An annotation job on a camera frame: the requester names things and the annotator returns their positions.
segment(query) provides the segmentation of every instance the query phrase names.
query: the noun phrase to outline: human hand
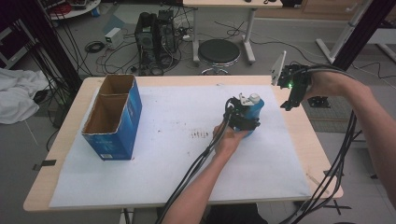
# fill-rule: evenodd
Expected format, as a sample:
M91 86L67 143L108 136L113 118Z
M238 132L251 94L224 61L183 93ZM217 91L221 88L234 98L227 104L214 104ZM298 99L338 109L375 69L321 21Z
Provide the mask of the human hand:
M334 72L316 72L311 76L312 87L304 98L315 96L346 96L347 88L362 85L360 82L345 75Z
M219 131L220 125L216 126L213 130L213 135ZM236 132L230 127L226 127L224 135L219 140L216 147L216 156L230 159L235 153L241 140L248 134L248 131Z

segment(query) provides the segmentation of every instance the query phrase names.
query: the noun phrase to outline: round black stool seat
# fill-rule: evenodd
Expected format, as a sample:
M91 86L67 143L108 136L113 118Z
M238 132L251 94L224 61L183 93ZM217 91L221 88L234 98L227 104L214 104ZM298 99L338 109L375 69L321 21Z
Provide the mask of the round black stool seat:
M228 66L236 63L240 55L235 43L224 39L206 40L198 48L198 57L204 63Z

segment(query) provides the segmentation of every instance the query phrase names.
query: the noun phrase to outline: white cloth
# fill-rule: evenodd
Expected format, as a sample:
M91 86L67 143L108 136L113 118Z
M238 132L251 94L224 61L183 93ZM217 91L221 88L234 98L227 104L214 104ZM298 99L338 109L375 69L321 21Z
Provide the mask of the white cloth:
M41 71L11 71L0 68L0 123L12 124L28 119L39 108L35 93L49 83Z

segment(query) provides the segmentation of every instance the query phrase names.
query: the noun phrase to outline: stool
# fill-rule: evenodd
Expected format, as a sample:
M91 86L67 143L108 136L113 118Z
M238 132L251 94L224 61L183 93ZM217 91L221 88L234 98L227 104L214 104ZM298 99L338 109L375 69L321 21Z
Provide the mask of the stool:
M206 40L200 44L198 48L198 58L202 63L211 66L202 72L202 75L207 75L208 71L213 70L215 75L223 72L226 75L229 73L221 69L238 62L241 51L235 43L224 39Z

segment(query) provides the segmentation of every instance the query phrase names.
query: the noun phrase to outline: white device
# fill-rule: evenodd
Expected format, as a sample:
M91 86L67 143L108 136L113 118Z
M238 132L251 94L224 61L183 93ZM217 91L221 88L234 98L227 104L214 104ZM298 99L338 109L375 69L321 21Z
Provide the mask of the white device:
M279 58L277 58L276 62L274 63L273 67L271 68L271 84L273 86L276 85L277 81L279 80L280 74L282 73L283 63L285 62L286 51L280 54Z
M113 28L105 35L106 44L110 49L116 49L123 42L123 35L120 28Z

